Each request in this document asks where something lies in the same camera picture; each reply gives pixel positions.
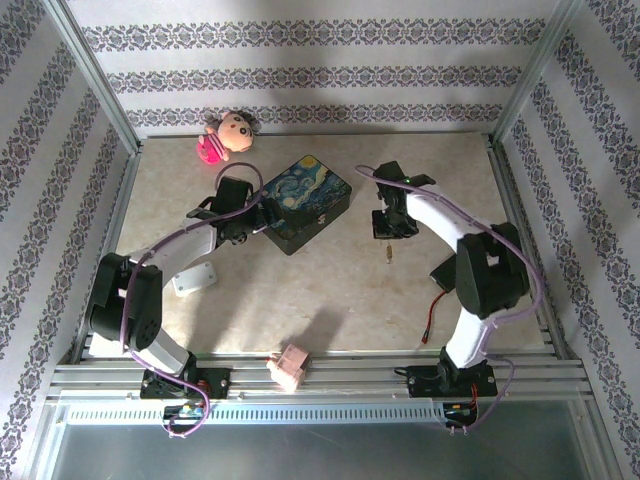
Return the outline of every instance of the purple cable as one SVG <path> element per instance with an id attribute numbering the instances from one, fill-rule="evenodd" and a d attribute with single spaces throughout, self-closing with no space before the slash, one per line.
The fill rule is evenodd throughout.
<path id="1" fill-rule="evenodd" d="M 200 228 L 200 227 L 202 227 L 204 225 L 208 225 L 210 223 L 219 221 L 219 220 L 225 220 L 227 218 L 232 218 L 232 217 L 236 217 L 238 215 L 242 215 L 243 213 L 249 211 L 251 208 L 256 206 L 258 204 L 258 202 L 260 202 L 260 199 L 262 197 L 262 189 L 264 188 L 264 181 L 262 179 L 262 174 L 260 173 L 260 171 L 255 166 L 251 165 L 250 163 L 236 162 L 236 163 L 231 163 L 231 164 L 225 166 L 222 170 L 220 170 L 220 172 L 218 173 L 218 175 L 216 177 L 216 180 L 215 180 L 216 188 L 218 187 L 218 185 L 220 183 L 220 180 L 222 178 L 222 174 L 224 172 L 226 172 L 231 167 L 241 167 L 241 166 L 249 167 L 254 172 L 256 172 L 256 174 L 258 175 L 258 182 L 260 184 L 260 188 L 258 189 L 257 194 L 254 196 L 253 199 L 251 199 L 251 201 L 247 205 L 245 205 L 244 207 L 242 207 L 239 210 L 236 210 L 235 212 L 225 213 L 224 215 L 218 215 L 217 217 L 213 217 L 213 218 L 208 218 L 206 220 L 202 220 L 201 222 L 197 222 L 197 223 L 194 223 L 192 225 L 189 225 L 185 229 L 177 230 L 177 231 L 173 232 L 172 234 L 167 235 L 165 238 L 163 238 L 158 243 L 156 243 L 153 247 L 151 247 L 144 255 L 142 255 L 140 260 L 138 260 L 138 263 L 133 267 L 133 271 L 131 272 L 131 278 L 129 279 L 129 283 L 127 284 L 127 293 L 126 293 L 126 295 L 124 297 L 124 306 L 122 308 L 122 321 L 121 321 L 121 324 L 120 324 L 120 346 L 122 347 L 122 353 L 124 353 L 126 351 L 126 338 L 125 337 L 126 337 L 126 333 L 127 333 L 127 327 L 128 327 L 128 324 L 129 324 L 129 312 L 131 310 L 131 292 L 133 291 L 133 286 L 135 285 L 135 282 L 136 282 L 136 279 L 138 278 L 138 274 L 140 272 L 140 269 L 142 268 L 144 263 L 147 260 L 149 260 L 151 257 L 153 257 L 156 254 L 156 252 L 158 252 L 158 250 L 160 250 L 162 247 L 164 247 L 168 243 L 172 242 L 176 238 L 184 235 L 185 233 L 190 232 L 191 230 L 195 230 L 196 228 Z M 167 380 L 170 380 L 172 382 L 175 382 L 175 383 L 177 383 L 179 385 L 182 385 L 184 387 L 191 388 L 191 389 L 195 390 L 200 395 L 202 395 L 202 398 L 204 398 L 205 409 L 204 409 L 202 418 L 200 420 L 198 420 L 189 430 L 187 430 L 186 432 L 183 432 L 181 434 L 176 434 L 171 430 L 171 421 L 170 421 L 169 422 L 169 426 L 165 428 L 165 430 L 167 430 L 169 432 L 169 435 L 178 436 L 178 437 L 184 438 L 187 435 L 192 434 L 193 432 L 195 432 L 198 428 L 200 428 L 202 426 L 202 424 L 209 417 L 209 412 L 211 410 L 211 405 L 209 403 L 209 397 L 204 392 L 204 390 L 202 390 L 197 385 L 194 385 L 194 384 L 189 383 L 189 382 L 185 382 L 182 379 L 179 379 L 179 378 L 177 378 L 177 377 L 175 377 L 175 376 L 173 376 L 171 374 L 168 374 L 166 372 L 163 372 L 163 371 L 153 367 L 151 364 L 149 364 L 146 361 L 144 361 L 143 359 L 141 359 L 134 352 L 131 352 L 131 358 L 133 358 L 136 362 L 138 362 L 143 367 L 155 372 L 157 375 L 159 375 L 159 376 L 161 376 L 161 377 L 163 377 L 163 378 L 165 378 Z"/>
<path id="2" fill-rule="evenodd" d="M 439 195 L 439 194 L 434 193 L 434 192 L 430 192 L 428 190 L 423 190 L 422 188 L 419 188 L 419 187 L 413 187 L 411 185 L 407 185 L 406 183 L 393 182 L 391 180 L 384 180 L 384 179 L 378 178 L 375 175 L 373 175 L 371 173 L 367 173 L 367 171 L 365 171 L 365 170 L 368 170 L 370 172 L 375 172 L 375 169 L 372 168 L 372 167 L 369 167 L 368 165 L 358 165 L 358 166 L 356 166 L 355 170 L 356 170 L 356 172 L 358 172 L 363 177 L 369 178 L 369 179 L 375 181 L 376 183 L 381 183 L 383 185 L 389 185 L 391 187 L 402 188 L 403 190 L 407 190 L 409 192 L 413 192 L 413 193 L 416 193 L 416 194 L 419 194 L 419 195 L 424 195 L 426 197 L 432 198 L 432 199 L 442 203 L 444 206 L 449 208 L 449 210 L 451 210 L 453 213 L 455 213 L 460 218 L 462 218 L 465 222 L 469 223 L 469 225 L 472 225 L 472 226 L 482 230 L 483 232 L 488 233 L 495 240 L 497 240 L 500 243 L 502 243 L 505 247 L 507 247 L 509 250 L 511 250 L 513 252 L 513 254 L 516 257 L 518 257 L 526 265 L 527 270 L 531 274 L 531 277 L 533 278 L 533 281 L 534 281 L 534 283 L 536 285 L 536 294 L 535 294 L 533 303 L 531 304 L 531 306 L 529 308 L 526 308 L 525 310 L 521 310 L 521 311 L 516 312 L 516 313 L 506 314 L 506 315 L 502 315 L 502 316 L 494 318 L 491 321 L 491 323 L 489 323 L 489 325 L 488 325 L 489 327 L 492 327 L 495 330 L 496 328 L 498 328 L 497 325 L 499 325 L 499 324 L 501 325 L 501 324 L 505 324 L 505 323 L 509 323 L 509 322 L 514 322 L 516 320 L 524 319 L 527 316 L 529 316 L 530 314 L 532 314 L 533 312 L 535 312 L 540 307 L 540 304 L 542 303 L 542 278 L 541 278 L 540 274 L 538 273 L 538 271 L 536 270 L 536 268 L 531 264 L 529 259 L 520 251 L 520 249 L 518 247 L 516 247 L 509 240 L 504 238 L 502 235 L 494 232 L 493 230 L 491 230 L 486 225 L 483 225 L 482 223 L 477 221 L 475 218 L 473 218 L 467 212 L 462 210 L 460 207 L 458 207 L 454 203 L 450 202 L 448 199 L 444 198 L 442 195 Z M 486 332 L 487 332 L 486 335 L 484 335 L 483 338 L 480 341 L 480 345 L 479 345 L 480 352 L 484 352 L 485 351 L 486 344 L 489 341 L 491 330 L 487 330 Z M 507 389 L 509 388 L 509 385 L 511 385 L 511 381 L 513 380 L 513 375 L 515 373 L 515 365 L 508 358 L 488 355 L 488 354 L 484 354 L 484 353 L 483 353 L 483 355 L 485 355 L 486 358 L 489 358 L 491 360 L 498 360 L 498 361 L 502 361 L 502 362 L 508 363 L 510 365 L 509 376 L 508 376 L 507 380 L 505 381 L 502 389 L 500 390 L 500 392 L 496 396 L 496 398 L 493 400 L 493 402 L 491 402 L 491 405 L 489 406 L 489 408 L 487 408 L 487 410 L 482 414 L 482 416 L 478 420 L 476 420 L 471 426 L 464 428 L 465 433 L 475 430 L 475 428 L 480 426 L 482 423 L 484 423 L 484 421 L 491 414 L 491 412 L 493 412 L 493 410 L 495 410 L 495 408 L 498 406 L 498 403 L 500 402 L 500 400 L 506 395 Z"/>

